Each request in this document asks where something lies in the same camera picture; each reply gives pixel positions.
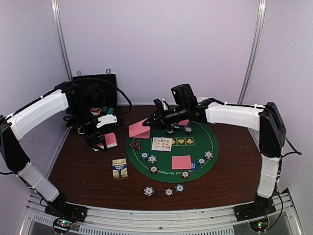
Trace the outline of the red-backed card deck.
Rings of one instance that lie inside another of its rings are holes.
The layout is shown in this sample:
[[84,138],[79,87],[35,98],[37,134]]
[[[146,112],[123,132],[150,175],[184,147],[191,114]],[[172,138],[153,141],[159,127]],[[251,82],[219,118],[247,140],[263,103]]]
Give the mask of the red-backed card deck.
[[107,150],[108,148],[117,146],[117,139],[116,139],[115,133],[113,132],[101,135],[99,136],[99,138],[103,138],[106,144],[106,147],[104,146],[102,142],[97,145],[101,150]]

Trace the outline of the dealt red card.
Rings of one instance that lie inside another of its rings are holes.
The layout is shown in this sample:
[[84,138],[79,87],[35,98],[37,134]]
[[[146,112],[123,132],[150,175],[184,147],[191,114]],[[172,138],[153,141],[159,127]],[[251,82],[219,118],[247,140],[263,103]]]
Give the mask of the dealt red card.
[[190,155],[173,156],[172,169],[173,170],[189,170],[192,168],[192,161]]
[[133,138],[139,138],[139,139],[149,139],[150,138],[150,130],[146,132],[142,132],[140,134],[134,135]]
[[187,126],[188,123],[189,123],[189,120],[188,120],[188,119],[185,119],[185,120],[180,121],[180,122],[179,122],[179,125],[181,125],[181,126]]

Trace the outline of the ten chips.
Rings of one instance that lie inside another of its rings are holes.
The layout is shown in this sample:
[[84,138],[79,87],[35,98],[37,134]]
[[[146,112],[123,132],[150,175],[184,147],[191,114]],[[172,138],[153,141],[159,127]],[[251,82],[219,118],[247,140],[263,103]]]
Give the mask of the ten chips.
[[212,160],[214,156],[213,156],[213,153],[212,153],[212,152],[206,151],[206,152],[204,153],[204,157],[205,157],[207,160]]
[[157,156],[151,155],[151,156],[148,157],[147,161],[150,164],[155,164],[157,162]]
[[193,131],[193,128],[191,126],[185,126],[184,127],[184,132],[191,133],[192,131]]

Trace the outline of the red card aloft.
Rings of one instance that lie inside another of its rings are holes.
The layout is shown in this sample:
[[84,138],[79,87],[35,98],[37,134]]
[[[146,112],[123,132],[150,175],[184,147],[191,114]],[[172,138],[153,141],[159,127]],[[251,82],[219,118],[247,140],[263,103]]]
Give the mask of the red card aloft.
[[134,135],[140,134],[142,132],[146,132],[151,130],[150,126],[143,126],[143,122],[147,119],[143,119],[137,123],[134,123],[129,126],[129,137],[132,138]]

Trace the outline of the triangular all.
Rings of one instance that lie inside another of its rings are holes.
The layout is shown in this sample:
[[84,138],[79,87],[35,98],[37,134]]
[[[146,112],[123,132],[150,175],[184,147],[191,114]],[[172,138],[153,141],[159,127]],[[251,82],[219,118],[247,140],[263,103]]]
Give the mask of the triangular all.
[[141,149],[141,142],[140,142],[140,140],[135,140],[134,142],[130,143],[129,146],[131,148],[140,150]]

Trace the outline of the fifty chips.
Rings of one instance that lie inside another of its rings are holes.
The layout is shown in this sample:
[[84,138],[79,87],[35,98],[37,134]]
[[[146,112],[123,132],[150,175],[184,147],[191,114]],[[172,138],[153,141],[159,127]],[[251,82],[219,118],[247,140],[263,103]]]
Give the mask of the fifty chips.
[[142,159],[142,160],[145,160],[145,161],[148,160],[149,156],[150,156],[150,154],[147,153],[147,152],[142,152],[142,153],[140,154],[141,159]]
[[197,163],[199,166],[202,166],[206,163],[206,158],[198,158]]

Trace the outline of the blue small blind button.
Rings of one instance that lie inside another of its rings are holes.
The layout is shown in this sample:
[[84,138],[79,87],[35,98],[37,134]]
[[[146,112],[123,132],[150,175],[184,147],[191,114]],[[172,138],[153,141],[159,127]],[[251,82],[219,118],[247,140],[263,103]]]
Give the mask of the blue small blind button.
[[199,165],[197,162],[192,162],[192,165],[191,165],[191,170],[192,171],[195,171],[199,168]]

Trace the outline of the blue green fifty chip stack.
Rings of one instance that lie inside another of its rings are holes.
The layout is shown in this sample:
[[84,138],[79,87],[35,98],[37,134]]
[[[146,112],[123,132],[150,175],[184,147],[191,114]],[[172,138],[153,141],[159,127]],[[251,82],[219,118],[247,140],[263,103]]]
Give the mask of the blue green fifty chip stack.
[[178,192],[178,193],[184,192],[184,191],[185,191],[184,185],[183,185],[183,184],[177,184],[177,185],[175,186],[175,191]]

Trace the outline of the brown hundred chip stack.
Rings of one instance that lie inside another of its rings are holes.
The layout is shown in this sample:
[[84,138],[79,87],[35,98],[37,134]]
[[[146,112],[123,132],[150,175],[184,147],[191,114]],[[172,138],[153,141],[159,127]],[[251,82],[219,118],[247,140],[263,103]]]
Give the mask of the brown hundred chip stack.
[[174,191],[171,188],[167,188],[164,191],[164,195],[168,196],[168,197],[173,196],[174,195]]

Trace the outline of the blue peach ten chip stack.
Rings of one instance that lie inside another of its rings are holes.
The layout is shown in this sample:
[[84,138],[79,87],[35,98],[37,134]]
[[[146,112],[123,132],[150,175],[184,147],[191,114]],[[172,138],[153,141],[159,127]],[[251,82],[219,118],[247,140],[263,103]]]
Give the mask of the blue peach ten chip stack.
[[144,195],[146,195],[146,196],[152,196],[154,194],[155,190],[153,187],[147,186],[144,188],[143,192],[144,192]]

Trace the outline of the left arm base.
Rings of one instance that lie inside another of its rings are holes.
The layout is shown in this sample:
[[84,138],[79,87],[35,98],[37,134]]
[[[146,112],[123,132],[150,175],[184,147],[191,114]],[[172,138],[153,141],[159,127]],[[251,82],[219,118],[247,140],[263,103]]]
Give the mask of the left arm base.
[[84,222],[87,216],[88,209],[84,206],[78,206],[74,204],[65,203],[64,205],[57,206],[49,204],[45,208],[45,213],[64,218],[71,222]]

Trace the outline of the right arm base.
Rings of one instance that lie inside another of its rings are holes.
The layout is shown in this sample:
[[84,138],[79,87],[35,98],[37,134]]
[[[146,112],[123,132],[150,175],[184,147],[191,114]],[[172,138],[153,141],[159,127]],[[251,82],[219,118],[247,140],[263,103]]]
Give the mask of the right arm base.
[[262,203],[256,202],[235,206],[233,209],[238,222],[255,219],[276,212],[274,204],[264,206]]

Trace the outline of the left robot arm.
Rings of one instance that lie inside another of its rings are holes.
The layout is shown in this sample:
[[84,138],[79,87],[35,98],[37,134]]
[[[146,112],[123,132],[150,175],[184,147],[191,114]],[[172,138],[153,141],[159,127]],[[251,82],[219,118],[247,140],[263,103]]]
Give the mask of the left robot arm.
[[7,174],[16,175],[36,191],[59,217],[70,213],[66,197],[34,166],[20,140],[39,124],[65,111],[69,114],[67,123],[83,131],[88,147],[105,151],[103,127],[108,122],[105,117],[97,117],[92,112],[98,101],[101,102],[99,108],[102,108],[106,96],[98,85],[91,83],[81,88],[76,83],[63,82],[16,112],[0,117],[0,154],[9,170]]

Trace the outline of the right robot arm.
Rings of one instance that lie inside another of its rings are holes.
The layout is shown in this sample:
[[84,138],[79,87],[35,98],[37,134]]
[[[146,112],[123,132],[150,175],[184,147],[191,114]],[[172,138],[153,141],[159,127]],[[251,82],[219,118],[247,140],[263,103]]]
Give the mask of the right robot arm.
[[199,97],[175,107],[166,108],[165,102],[155,99],[156,110],[143,122],[153,129],[172,131],[172,125],[188,119],[198,123],[227,124],[247,128],[256,135],[255,142],[262,158],[257,201],[251,212],[261,216],[269,209],[269,200],[281,174],[286,128],[275,103],[265,105],[238,105],[214,98]]

